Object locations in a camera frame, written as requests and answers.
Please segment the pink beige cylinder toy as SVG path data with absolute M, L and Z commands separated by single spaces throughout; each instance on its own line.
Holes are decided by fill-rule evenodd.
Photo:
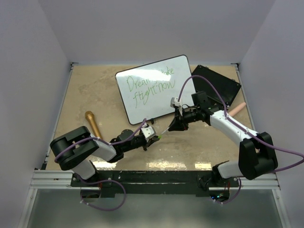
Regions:
M 236 106 L 234 109 L 232 109 L 231 111 L 229 111 L 229 115 L 231 117 L 235 116 L 236 114 L 238 114 L 240 111 L 242 111 L 245 107 L 246 107 L 246 103 L 243 102 L 241 104 L 239 104 L 238 106 Z

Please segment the gold toy microphone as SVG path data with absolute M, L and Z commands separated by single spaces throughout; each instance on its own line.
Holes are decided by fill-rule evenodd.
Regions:
M 91 126 L 94 136 L 99 137 L 100 139 L 103 139 L 101 132 L 99 130 L 99 127 L 95 121 L 95 115 L 91 111 L 86 111 L 85 119 L 88 121 L 89 125 Z

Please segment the black ribbed board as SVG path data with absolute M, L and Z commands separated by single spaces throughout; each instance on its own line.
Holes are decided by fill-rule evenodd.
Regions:
M 221 98 L 226 104 L 226 107 L 231 106 L 238 92 L 241 89 L 241 84 L 233 79 L 229 79 L 213 70 L 208 69 L 205 66 L 197 65 L 197 67 L 191 73 L 192 75 L 199 75 L 206 78 L 220 94 Z M 209 100 L 215 103 L 222 104 L 215 91 L 211 86 L 203 79 L 194 77 L 193 84 L 196 92 L 205 92 Z

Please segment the white whiteboard black frame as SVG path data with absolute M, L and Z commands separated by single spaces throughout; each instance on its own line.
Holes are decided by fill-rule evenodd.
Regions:
M 116 73 L 118 89 L 131 125 L 174 112 L 171 99 L 192 106 L 195 93 L 186 55 L 134 67 Z

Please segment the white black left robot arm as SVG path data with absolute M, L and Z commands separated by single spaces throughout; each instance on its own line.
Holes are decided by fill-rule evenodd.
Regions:
M 90 133 L 87 127 L 81 126 L 72 130 L 50 143 L 55 156 L 55 163 L 61 170 L 72 170 L 87 186 L 97 184 L 98 172 L 89 156 L 101 158 L 107 163 L 115 163 L 124 157 L 124 153 L 142 147 L 144 151 L 160 140 L 154 128 L 144 124 L 135 132 L 123 130 L 120 135 L 110 142 L 105 142 Z

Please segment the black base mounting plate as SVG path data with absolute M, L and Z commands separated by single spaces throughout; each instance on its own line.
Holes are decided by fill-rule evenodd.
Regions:
M 92 180 L 81 181 L 72 175 L 72 187 L 80 187 L 84 196 L 113 198 L 116 194 L 167 194 L 209 197 L 237 188 L 236 178 L 211 180 L 211 171 L 98 171 Z

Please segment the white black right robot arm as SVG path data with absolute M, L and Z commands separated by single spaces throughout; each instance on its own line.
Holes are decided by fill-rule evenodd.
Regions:
M 194 106 L 189 110 L 182 107 L 180 99 L 171 99 L 171 107 L 175 111 L 168 130 L 186 131 L 190 123 L 202 121 L 220 130 L 239 148 L 237 161 L 225 161 L 212 167 L 210 182 L 221 187 L 232 177 L 253 180 L 278 167 L 273 141 L 268 133 L 258 133 L 245 127 L 225 113 L 224 107 L 212 105 L 205 92 L 194 93 L 191 97 Z

